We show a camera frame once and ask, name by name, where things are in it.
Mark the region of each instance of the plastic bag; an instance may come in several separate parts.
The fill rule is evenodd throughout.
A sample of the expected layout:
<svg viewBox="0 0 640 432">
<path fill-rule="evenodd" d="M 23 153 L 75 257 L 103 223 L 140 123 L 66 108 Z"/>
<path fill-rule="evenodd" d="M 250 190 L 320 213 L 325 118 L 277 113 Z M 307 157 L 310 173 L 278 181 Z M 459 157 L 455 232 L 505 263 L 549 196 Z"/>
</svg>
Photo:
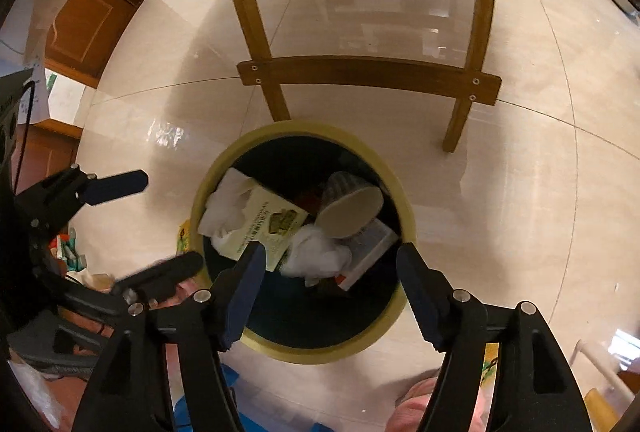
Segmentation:
<svg viewBox="0 0 640 432">
<path fill-rule="evenodd" d="M 51 394 L 43 376 L 28 364 L 17 364 L 9 360 L 9 366 L 34 408 L 46 418 L 51 427 L 58 430 L 64 408 Z"/>
</svg>

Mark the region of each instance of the yellow trash can rim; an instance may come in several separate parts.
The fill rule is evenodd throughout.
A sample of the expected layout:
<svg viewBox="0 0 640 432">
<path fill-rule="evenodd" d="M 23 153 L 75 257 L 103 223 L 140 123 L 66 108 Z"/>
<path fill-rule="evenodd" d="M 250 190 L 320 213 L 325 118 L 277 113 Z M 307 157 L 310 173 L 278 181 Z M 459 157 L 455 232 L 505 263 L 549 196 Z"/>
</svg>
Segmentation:
<svg viewBox="0 0 640 432">
<path fill-rule="evenodd" d="M 283 136 L 314 136 L 322 138 L 353 152 L 362 158 L 379 176 L 396 207 L 402 241 L 416 241 L 415 219 L 411 205 L 404 193 L 404 189 L 390 167 L 372 149 L 362 143 L 356 136 L 336 127 L 323 123 L 308 122 L 304 120 L 287 120 L 286 122 L 272 123 L 255 131 L 247 133 L 232 143 L 207 171 L 204 180 L 196 193 L 193 207 L 191 208 L 191 248 L 204 256 L 203 236 L 197 235 L 196 229 L 206 209 L 207 199 L 216 189 L 225 172 L 236 162 L 236 159 L 258 145 L 272 139 Z M 199 274 L 199 280 L 205 286 L 211 285 L 209 273 L 206 267 Z M 406 304 L 406 296 L 400 284 L 391 297 L 380 316 L 364 331 L 349 340 L 335 346 L 319 349 L 302 349 L 283 346 L 266 340 L 252 330 L 246 328 L 242 334 L 241 342 L 253 350 L 262 352 L 271 358 L 289 362 L 292 364 L 325 364 L 335 362 L 357 352 L 363 351 L 382 335 L 384 335 L 393 323 L 398 319 Z"/>
</svg>

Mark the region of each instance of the black bracket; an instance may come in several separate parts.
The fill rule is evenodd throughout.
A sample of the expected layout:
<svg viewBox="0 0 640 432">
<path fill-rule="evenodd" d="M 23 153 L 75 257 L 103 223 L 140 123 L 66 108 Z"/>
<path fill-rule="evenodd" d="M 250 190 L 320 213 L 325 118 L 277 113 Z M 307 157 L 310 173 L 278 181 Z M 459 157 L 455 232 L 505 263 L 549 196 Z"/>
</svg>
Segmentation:
<svg viewBox="0 0 640 432">
<path fill-rule="evenodd" d="M 210 289 L 150 311 L 129 306 L 100 354 L 80 402 L 73 432 L 174 430 L 164 345 L 177 344 L 191 423 L 198 432 L 242 431 L 217 351 L 244 330 L 260 289 L 266 253 L 250 243 Z"/>
<path fill-rule="evenodd" d="M 400 246 L 397 267 L 423 338 L 446 352 L 418 432 L 468 431 L 484 347 L 493 342 L 498 364 L 488 432 L 591 431 L 571 369 L 532 303 L 507 309 L 453 290 L 411 243 Z"/>
<path fill-rule="evenodd" d="M 197 252 L 186 252 L 143 269 L 117 281 L 111 288 L 112 295 L 118 295 L 134 302 L 156 305 L 175 295 L 175 286 L 193 277 L 204 267 L 202 256 Z"/>
<path fill-rule="evenodd" d="M 56 274 L 60 272 L 47 246 L 85 203 L 97 205 L 137 194 L 147 185 L 148 176 L 143 170 L 97 179 L 95 174 L 85 174 L 73 164 L 17 195 L 15 206 L 20 225 L 28 229 L 36 274 L 42 266 Z"/>
</svg>

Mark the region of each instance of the screw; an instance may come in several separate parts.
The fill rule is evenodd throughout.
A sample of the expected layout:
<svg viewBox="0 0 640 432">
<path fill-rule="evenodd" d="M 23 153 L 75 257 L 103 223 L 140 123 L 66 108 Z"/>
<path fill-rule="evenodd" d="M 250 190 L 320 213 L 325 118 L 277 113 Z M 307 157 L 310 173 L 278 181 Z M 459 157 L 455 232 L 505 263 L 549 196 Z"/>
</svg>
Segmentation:
<svg viewBox="0 0 640 432">
<path fill-rule="evenodd" d="M 211 298 L 211 292 L 208 289 L 201 289 L 193 294 L 193 300 L 196 302 L 206 302 Z"/>
<path fill-rule="evenodd" d="M 140 313 L 142 313 L 144 310 L 145 310 L 145 305 L 142 302 L 136 302 L 135 304 L 131 304 L 127 311 L 129 311 L 129 314 L 132 317 L 136 317 L 140 315 Z"/>
<path fill-rule="evenodd" d="M 522 309 L 522 311 L 527 315 L 532 315 L 538 310 L 538 308 L 536 308 L 532 303 L 528 301 L 525 301 L 522 304 L 520 304 L 520 309 Z"/>
<path fill-rule="evenodd" d="M 458 302 L 469 302 L 471 300 L 471 295 L 466 289 L 457 289 L 453 292 L 453 298 Z"/>
<path fill-rule="evenodd" d="M 126 290 L 122 292 L 122 297 L 127 304 L 133 304 L 138 300 L 138 294 L 130 287 L 126 288 Z"/>
</svg>

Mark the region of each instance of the white wall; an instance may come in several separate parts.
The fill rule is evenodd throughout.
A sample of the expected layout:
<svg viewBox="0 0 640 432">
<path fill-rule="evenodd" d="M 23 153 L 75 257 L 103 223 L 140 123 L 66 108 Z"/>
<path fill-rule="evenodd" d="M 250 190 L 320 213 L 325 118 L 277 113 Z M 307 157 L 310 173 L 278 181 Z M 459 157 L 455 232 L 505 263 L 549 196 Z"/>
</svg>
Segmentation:
<svg viewBox="0 0 640 432">
<path fill-rule="evenodd" d="M 75 125 L 76 114 L 86 86 L 48 69 L 44 74 L 47 81 L 51 75 L 56 75 L 56 80 L 49 93 L 49 117 L 69 125 Z"/>
<path fill-rule="evenodd" d="M 86 119 L 89 116 L 89 109 L 91 109 L 91 106 L 94 103 L 94 96 L 95 89 L 89 86 L 85 86 L 84 92 L 82 93 L 82 98 L 80 99 L 80 104 L 78 105 L 78 110 L 76 111 L 74 125 L 84 128 Z"/>
</svg>

